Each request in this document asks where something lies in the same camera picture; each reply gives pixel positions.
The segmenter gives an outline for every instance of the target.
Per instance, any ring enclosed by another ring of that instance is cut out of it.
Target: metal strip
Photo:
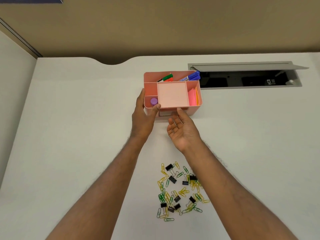
[[[31,44],[29,44],[22,36],[20,36],[13,28],[10,27],[1,17],[0,23],[9,30],[15,37],[17,37],[26,47],[28,47],[36,56],[43,57]]]

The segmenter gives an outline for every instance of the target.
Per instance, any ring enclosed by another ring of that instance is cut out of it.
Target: person's left arm
[[[132,114],[131,135],[107,169],[71,207],[47,237],[52,239],[110,239],[138,155],[150,135],[160,104],[146,115],[142,89]]]

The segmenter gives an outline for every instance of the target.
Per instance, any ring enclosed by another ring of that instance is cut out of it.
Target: white table surface
[[[252,61],[310,68],[297,71],[302,87],[202,90],[192,118],[228,169],[298,238],[318,239],[320,77],[309,53],[142,56],[118,65],[39,58],[0,190],[0,239],[46,238],[125,143],[144,72]],[[199,205],[203,213],[175,213],[174,222],[156,218],[161,163],[187,166],[166,127],[156,121],[140,153],[112,239],[229,239],[210,203]]]

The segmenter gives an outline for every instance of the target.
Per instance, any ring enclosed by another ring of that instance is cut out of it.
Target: person's right arm
[[[286,225],[246,190],[202,141],[193,120],[178,108],[168,135],[201,182],[232,240],[297,240]]]

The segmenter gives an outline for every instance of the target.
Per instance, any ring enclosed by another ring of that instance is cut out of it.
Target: person
[[[132,130],[122,150],[47,237],[110,239],[138,155],[154,125],[160,104],[144,112],[142,89],[132,114]],[[246,190],[202,141],[192,119],[181,109],[170,118],[167,132],[201,182],[232,240],[297,239],[286,225]]]

